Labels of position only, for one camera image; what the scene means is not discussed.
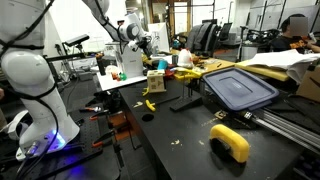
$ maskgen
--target box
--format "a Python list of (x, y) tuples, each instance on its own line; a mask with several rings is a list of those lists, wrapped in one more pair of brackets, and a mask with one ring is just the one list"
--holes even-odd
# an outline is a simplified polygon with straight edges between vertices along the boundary
[(320, 102), (320, 65), (309, 66), (296, 94)]
[(147, 74), (149, 93), (165, 92), (164, 70), (149, 70)]

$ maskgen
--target cardboard box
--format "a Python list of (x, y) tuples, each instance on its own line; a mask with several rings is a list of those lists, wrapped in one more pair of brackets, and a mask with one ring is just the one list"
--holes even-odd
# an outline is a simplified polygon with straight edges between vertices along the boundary
[(320, 102), (320, 65), (309, 66), (296, 94)]

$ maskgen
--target yellow foam block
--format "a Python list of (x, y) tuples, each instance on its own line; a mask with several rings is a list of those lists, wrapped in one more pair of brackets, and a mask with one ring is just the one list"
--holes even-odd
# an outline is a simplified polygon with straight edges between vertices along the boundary
[(234, 66), (249, 72), (261, 74), (267, 77), (271, 77), (273, 79), (277, 79), (279, 81), (287, 81), (290, 79), (290, 77), (287, 75), (285, 70), (282, 69), (276, 69), (276, 68), (270, 68), (267, 66), (247, 66), (248, 62), (247, 61), (242, 61), (239, 63), (236, 63)]
[(249, 157), (249, 143), (238, 133), (228, 127), (218, 124), (211, 128), (210, 139), (218, 138), (231, 147), (230, 155), (239, 163), (244, 163)]

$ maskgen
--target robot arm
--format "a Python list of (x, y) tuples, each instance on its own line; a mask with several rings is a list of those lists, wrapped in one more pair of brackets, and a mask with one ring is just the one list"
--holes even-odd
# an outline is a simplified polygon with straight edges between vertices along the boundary
[(150, 38), (146, 36), (142, 29), (139, 18), (136, 14), (128, 14), (124, 21), (113, 26), (105, 13), (109, 8), (109, 0), (82, 0), (91, 10), (95, 19), (105, 28), (111, 38), (117, 42), (128, 42), (130, 49), (136, 51), (143, 49), (144, 53), (149, 57), (151, 55)]

